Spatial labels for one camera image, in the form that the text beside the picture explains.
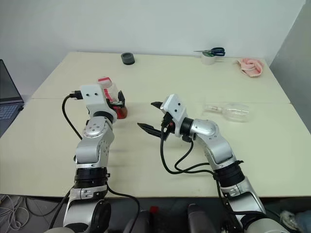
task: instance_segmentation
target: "laptop keyboard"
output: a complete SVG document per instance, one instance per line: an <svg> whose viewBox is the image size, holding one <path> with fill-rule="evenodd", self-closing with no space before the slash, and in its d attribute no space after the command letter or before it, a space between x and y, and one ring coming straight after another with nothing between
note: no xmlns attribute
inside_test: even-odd
<svg viewBox="0 0 311 233"><path fill-rule="evenodd" d="M0 106L0 120L10 119L18 105Z"/></svg>

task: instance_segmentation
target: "laptop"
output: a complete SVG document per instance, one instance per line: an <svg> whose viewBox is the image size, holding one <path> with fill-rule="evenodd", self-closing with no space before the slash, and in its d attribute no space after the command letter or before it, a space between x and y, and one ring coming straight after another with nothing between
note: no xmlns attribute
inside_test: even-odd
<svg viewBox="0 0 311 233"><path fill-rule="evenodd" d="M23 110L24 101L20 96L7 68L0 59L0 137Z"/></svg>

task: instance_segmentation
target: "pink cloth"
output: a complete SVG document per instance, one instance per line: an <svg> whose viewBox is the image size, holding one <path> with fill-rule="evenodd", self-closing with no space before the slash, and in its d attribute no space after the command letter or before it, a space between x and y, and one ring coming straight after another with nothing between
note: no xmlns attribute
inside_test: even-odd
<svg viewBox="0 0 311 233"><path fill-rule="evenodd" d="M249 77L256 77L262 73L263 63L256 59L243 58L238 60L241 71Z"/></svg>

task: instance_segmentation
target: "sneaker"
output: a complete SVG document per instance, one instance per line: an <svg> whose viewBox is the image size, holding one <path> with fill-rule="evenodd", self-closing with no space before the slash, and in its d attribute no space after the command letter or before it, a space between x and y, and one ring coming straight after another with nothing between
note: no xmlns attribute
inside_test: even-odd
<svg viewBox="0 0 311 233"><path fill-rule="evenodd" d="M293 213L287 210L282 211L282 213L280 213L280 221L289 229L300 232L295 215Z"/></svg>

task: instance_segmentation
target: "white tape roll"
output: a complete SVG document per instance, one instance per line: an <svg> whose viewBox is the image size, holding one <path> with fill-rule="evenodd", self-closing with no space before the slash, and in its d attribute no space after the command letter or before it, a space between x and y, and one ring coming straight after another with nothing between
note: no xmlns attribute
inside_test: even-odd
<svg viewBox="0 0 311 233"><path fill-rule="evenodd" d="M214 64L216 61L216 56L213 56L213 57L209 57L209 56L205 56L203 55L203 53L201 54L201 62L204 64L204 65L212 65Z"/></svg>

